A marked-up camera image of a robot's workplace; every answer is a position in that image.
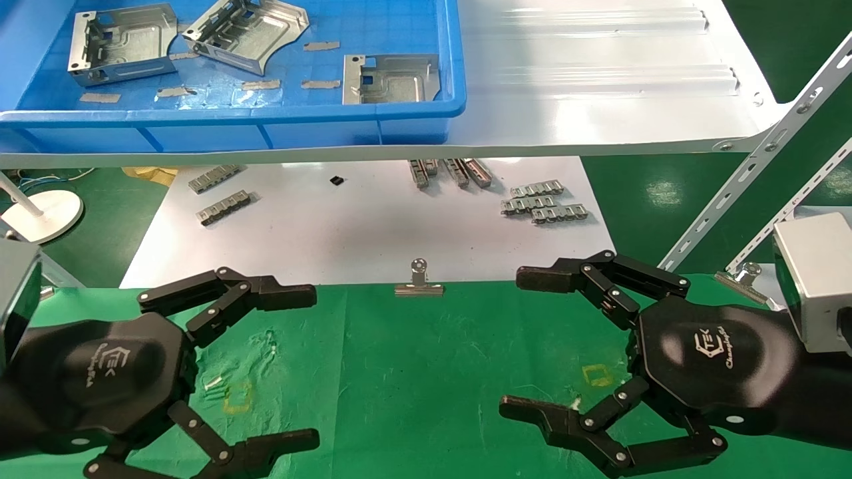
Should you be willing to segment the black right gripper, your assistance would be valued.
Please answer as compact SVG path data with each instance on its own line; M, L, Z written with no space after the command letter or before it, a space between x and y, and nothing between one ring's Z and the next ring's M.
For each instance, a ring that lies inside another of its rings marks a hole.
M792 388L799 337L785 313L688 302L690 280L611 249L584 259L559 258L550 267L522 266L515 285L578 292L622 331L636 329L635 371L642 378L625 382L586 413L514 395L499 403L503 418L536 425L546 444L578 452L608 478L713 462L728 443L709 425L738 434L798 436ZM661 301L640 313L623 290ZM687 434L630 446L614 440L608 429L642 399Z

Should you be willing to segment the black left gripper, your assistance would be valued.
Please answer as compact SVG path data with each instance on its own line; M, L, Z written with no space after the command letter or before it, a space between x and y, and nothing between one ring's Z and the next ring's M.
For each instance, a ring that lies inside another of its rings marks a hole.
M146 448L175 424L210 458L194 478L268 477L281 456L319 448L318 431L226 444L186 403L198 373L194 346L211 345L252 310L317 302L313 285L285 286L271 275L220 267L143 291L143 315L130 321L85 319L28 330L13 355L13 457L108 446L83 476L170 478L129 466L126 458L130 448ZM202 305L186 333L165 318Z

